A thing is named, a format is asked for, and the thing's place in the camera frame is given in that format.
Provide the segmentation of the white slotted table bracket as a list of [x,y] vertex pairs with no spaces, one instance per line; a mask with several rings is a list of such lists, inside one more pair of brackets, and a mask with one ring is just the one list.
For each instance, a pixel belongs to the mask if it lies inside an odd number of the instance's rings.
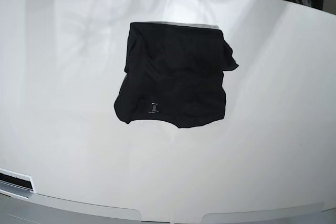
[[1,168],[1,194],[28,199],[36,194],[33,178]]

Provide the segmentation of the black t-shirt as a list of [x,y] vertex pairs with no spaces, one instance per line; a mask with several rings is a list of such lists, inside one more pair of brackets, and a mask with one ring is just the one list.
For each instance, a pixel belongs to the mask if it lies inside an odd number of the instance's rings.
[[224,74],[237,67],[220,29],[133,22],[116,116],[124,123],[158,120],[181,129],[222,120]]

